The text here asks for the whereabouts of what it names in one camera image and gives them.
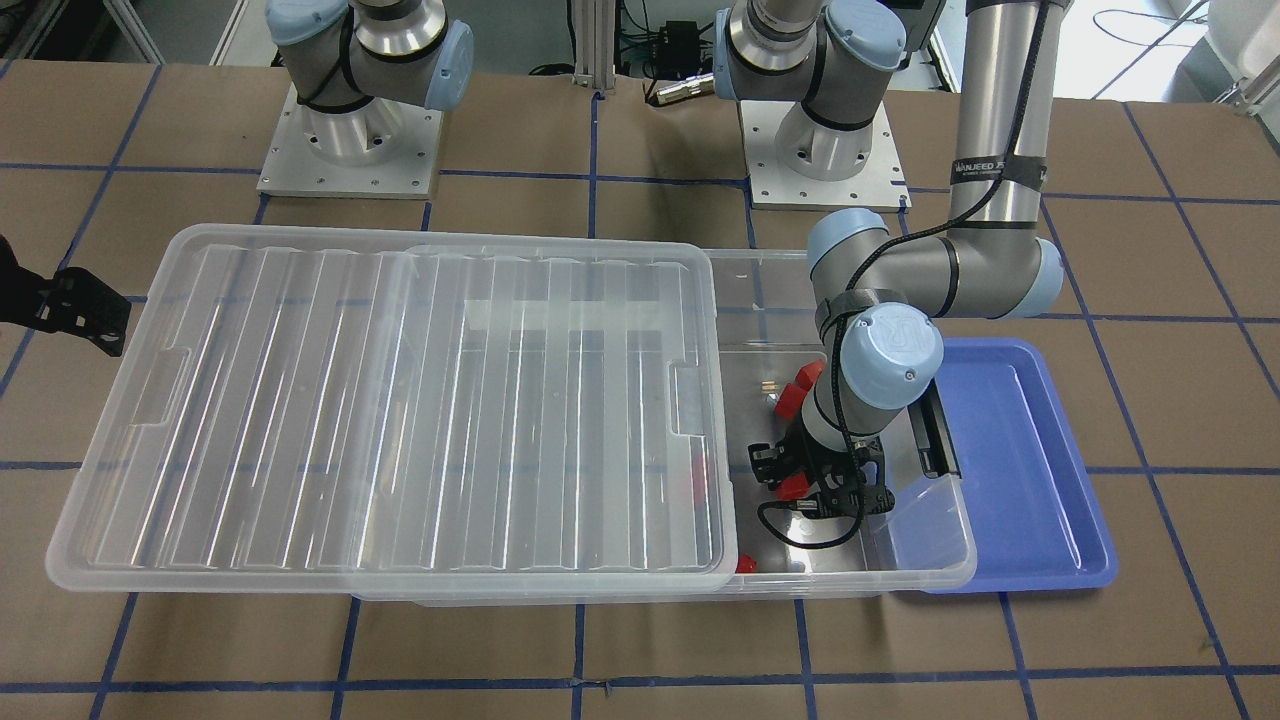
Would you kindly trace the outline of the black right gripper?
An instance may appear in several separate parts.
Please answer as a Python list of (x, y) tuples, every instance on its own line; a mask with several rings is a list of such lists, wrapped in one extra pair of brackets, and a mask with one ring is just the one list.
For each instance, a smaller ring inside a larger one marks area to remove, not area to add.
[(87, 340), (110, 357), (125, 350), (132, 304), (84, 268), (47, 279), (22, 266), (1, 236), (1, 323)]

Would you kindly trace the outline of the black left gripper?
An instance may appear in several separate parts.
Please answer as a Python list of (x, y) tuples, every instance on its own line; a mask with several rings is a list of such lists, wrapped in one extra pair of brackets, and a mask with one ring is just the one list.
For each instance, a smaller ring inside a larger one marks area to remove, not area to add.
[[(809, 520), (859, 519), (891, 512), (896, 505), (884, 482), (884, 454), (878, 439), (855, 443), (851, 454), (837, 452), (792, 428), (776, 445), (751, 445), (750, 466), (756, 482), (773, 493), (756, 509), (763, 521), (774, 510), (797, 512)], [(792, 502), (777, 500), (774, 489), (800, 471), (810, 478), (810, 495)]]

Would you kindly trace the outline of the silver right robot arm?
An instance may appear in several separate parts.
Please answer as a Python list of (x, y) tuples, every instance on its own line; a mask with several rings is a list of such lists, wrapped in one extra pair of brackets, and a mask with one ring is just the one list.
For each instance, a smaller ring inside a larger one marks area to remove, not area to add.
[[(440, 1), (270, 1), (265, 22), (291, 74), (297, 136), (329, 167), (378, 167), (407, 140), (401, 109), (451, 111), (475, 40)], [(122, 355), (129, 301), (86, 269), (45, 278), (3, 245), (3, 322)]]

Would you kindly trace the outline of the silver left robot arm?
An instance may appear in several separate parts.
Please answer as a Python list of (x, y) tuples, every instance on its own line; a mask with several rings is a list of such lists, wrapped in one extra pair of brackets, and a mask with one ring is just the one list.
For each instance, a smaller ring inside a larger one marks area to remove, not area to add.
[[(969, 1), (948, 210), (895, 229), (910, 197), (833, 205), (806, 237), (815, 331), (827, 354), (781, 398), (782, 439), (749, 450), (771, 497), (758, 515), (812, 520), (893, 509), (881, 434), (932, 389), (941, 318), (1034, 316), (1062, 286), (1060, 252), (1037, 234), (1048, 176), (1055, 54), (1068, 1)], [(735, 1), (717, 13), (716, 94), (785, 108), (780, 167), (850, 190), (888, 132), (892, 76), (908, 59), (906, 12), (884, 1)]]

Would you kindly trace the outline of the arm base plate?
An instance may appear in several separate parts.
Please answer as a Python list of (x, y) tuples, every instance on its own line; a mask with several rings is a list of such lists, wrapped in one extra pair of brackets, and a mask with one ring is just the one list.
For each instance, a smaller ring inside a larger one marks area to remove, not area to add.
[(257, 191), (294, 199), (431, 197), (444, 111), (375, 99), (347, 114), (302, 106), (289, 88)]
[(884, 105), (869, 126), (849, 132), (815, 124), (796, 102), (741, 101), (739, 118), (754, 208), (913, 206)]

